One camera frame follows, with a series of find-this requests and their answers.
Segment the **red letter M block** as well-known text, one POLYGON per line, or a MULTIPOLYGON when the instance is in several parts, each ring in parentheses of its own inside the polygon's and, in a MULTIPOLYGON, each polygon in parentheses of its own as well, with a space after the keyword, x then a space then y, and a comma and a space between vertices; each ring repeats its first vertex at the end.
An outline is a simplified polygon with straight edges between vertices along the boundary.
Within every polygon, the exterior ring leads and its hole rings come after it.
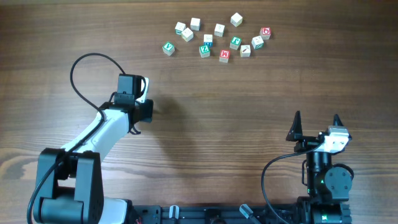
POLYGON ((221 50, 219 61, 223 62, 223 63, 228 63, 230 54, 231 54, 231 52, 229 50, 221 50))

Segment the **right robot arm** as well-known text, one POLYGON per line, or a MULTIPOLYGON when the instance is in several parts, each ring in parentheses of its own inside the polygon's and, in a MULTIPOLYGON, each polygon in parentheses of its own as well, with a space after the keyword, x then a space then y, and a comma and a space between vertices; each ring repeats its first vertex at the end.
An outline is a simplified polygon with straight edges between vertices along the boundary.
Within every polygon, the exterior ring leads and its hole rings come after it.
POLYGON ((306 155, 302 162, 302 183, 307 186, 308 195, 297 199, 296 223, 351 223, 347 201, 354 172, 347 165, 331 161, 352 140, 340 117, 334 115, 332 125, 317 137, 305 136, 297 111, 286 140, 296 143, 294 152, 306 155))

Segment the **white block blue side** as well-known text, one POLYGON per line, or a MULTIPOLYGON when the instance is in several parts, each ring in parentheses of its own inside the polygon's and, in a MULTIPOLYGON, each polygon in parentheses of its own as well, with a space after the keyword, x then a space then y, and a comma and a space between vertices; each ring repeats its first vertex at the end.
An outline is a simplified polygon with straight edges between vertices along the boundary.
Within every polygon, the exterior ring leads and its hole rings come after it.
POLYGON ((213 35, 212 34, 204 34, 203 35, 203 44, 208 47, 213 46, 213 35))

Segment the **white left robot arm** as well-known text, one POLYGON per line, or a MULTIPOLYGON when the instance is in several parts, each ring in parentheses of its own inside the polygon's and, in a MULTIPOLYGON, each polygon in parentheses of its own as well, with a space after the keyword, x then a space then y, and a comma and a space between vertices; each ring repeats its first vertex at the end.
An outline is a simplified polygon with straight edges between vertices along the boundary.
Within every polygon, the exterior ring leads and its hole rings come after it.
POLYGON ((114 100, 101 105, 93 122, 60 149, 46 148, 38 159, 27 221, 37 223, 141 223, 130 200, 106 198, 101 163, 134 125, 152 121, 149 79, 121 74, 114 100))

